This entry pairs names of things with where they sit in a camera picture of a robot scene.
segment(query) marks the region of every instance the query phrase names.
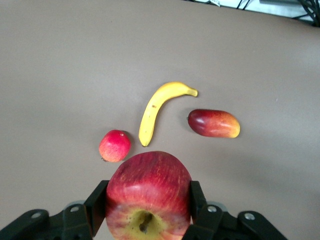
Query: red mango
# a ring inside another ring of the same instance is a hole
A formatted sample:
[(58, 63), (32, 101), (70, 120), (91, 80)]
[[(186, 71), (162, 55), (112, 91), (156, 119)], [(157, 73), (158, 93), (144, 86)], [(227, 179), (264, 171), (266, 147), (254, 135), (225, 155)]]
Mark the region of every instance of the red mango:
[(226, 111), (195, 109), (187, 119), (191, 129), (202, 136), (236, 138), (240, 133), (238, 120)]

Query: yellow banana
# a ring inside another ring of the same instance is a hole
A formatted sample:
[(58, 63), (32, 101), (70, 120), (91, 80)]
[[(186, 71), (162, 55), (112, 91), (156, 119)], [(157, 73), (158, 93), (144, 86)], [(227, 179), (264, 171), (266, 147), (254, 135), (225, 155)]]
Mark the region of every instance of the yellow banana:
[(142, 146), (146, 147), (151, 141), (154, 133), (156, 117), (158, 111), (165, 101), (179, 97), (182, 95), (190, 95), (196, 97), (198, 91), (179, 81), (171, 81), (162, 85), (151, 97), (147, 104), (139, 129), (139, 140)]

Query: apple stem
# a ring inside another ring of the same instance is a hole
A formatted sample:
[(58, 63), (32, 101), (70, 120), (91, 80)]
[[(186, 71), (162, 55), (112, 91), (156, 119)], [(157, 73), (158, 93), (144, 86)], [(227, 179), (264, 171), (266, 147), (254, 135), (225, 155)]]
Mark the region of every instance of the apple stem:
[(141, 232), (143, 232), (145, 234), (147, 233), (147, 228), (148, 228), (149, 223), (152, 220), (152, 217), (153, 217), (153, 215), (150, 212), (148, 212), (144, 215), (144, 221), (143, 221), (143, 223), (141, 223), (139, 225), (139, 229)]

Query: red apple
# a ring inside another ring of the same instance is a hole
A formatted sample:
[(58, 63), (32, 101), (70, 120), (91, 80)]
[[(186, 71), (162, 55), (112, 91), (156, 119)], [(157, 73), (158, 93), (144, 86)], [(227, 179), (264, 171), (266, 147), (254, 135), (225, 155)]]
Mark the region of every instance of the red apple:
[(221, 110), (195, 109), (189, 113), (188, 124), (197, 134), (206, 137), (236, 138), (240, 133), (238, 120)]
[(123, 131), (111, 130), (102, 138), (99, 153), (104, 161), (115, 163), (128, 155), (130, 147), (130, 139)]
[(123, 162), (106, 188), (106, 223), (116, 240), (181, 240), (190, 225), (185, 166), (163, 151)]

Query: small red apple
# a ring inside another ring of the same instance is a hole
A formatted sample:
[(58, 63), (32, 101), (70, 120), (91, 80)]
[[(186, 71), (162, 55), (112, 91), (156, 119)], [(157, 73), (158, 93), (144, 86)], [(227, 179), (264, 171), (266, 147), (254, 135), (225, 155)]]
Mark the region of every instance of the small red apple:
[(140, 153), (106, 188), (106, 223), (116, 240), (181, 240), (191, 221), (191, 176), (173, 155)]
[(192, 130), (202, 136), (236, 138), (240, 133), (238, 120), (226, 111), (195, 109), (187, 119)]
[(131, 142), (121, 130), (109, 131), (101, 140), (99, 153), (106, 162), (119, 162), (129, 153)]

